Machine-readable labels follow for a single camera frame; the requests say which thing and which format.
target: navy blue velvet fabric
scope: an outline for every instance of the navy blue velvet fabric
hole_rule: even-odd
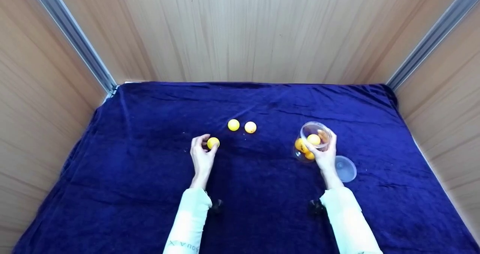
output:
[[[295,160],[300,127],[319,121],[355,162],[346,186],[385,253],[478,253],[384,85],[141,83],[99,107],[15,253],[161,253],[194,169],[194,136],[220,148],[207,186],[224,201],[201,253],[336,253],[315,164]],[[247,134],[227,129],[229,119]]]

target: hand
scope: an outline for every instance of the hand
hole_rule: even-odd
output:
[[[210,151],[202,148],[202,145],[206,145],[209,137],[209,134],[203,134],[202,136],[192,139],[190,155],[192,156],[193,167],[195,168],[195,177],[192,180],[190,188],[201,187],[205,189],[207,181],[209,180],[208,177],[210,176],[215,153],[218,149],[218,143],[215,143]]]
[[[331,135],[326,151],[319,151],[308,142],[305,143],[305,146],[315,155],[315,161],[322,172],[327,189],[342,187],[343,183],[335,170],[336,134],[329,128],[326,128],[326,131],[329,131]]]
[[[335,170],[336,134],[329,128],[326,131],[329,131],[331,135],[326,151],[319,151],[311,143],[305,143],[308,150],[315,155],[315,161],[322,172]]]

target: white sleeve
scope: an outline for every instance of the white sleeve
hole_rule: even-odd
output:
[[[329,189],[320,201],[327,210],[340,254],[382,253],[350,189]]]
[[[198,253],[205,220],[212,201],[201,188],[189,188],[183,192],[177,216],[166,240],[163,254]]]

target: yellow ball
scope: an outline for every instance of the yellow ball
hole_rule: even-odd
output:
[[[302,153],[309,153],[310,151],[308,151],[308,148],[305,146],[305,144],[303,143],[303,140],[301,138],[297,139],[295,141],[295,148],[302,152]]]
[[[218,143],[218,146],[220,146],[220,141],[217,138],[212,137],[207,141],[207,147],[212,149],[215,143]]]
[[[315,155],[312,152],[308,152],[305,154],[307,160],[315,160]]]
[[[237,131],[240,128],[240,122],[237,119],[228,121],[228,129],[231,131]]]
[[[249,121],[245,123],[245,131],[248,133],[254,133],[257,130],[257,124],[253,123],[252,121]]]
[[[320,139],[320,137],[317,134],[308,135],[307,141],[309,143],[311,143],[312,145],[319,145],[322,142],[322,140]]]

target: plastic lid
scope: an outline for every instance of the plastic lid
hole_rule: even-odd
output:
[[[357,177],[357,167],[348,157],[343,155],[335,157],[335,169],[338,177],[344,183],[348,183]]]

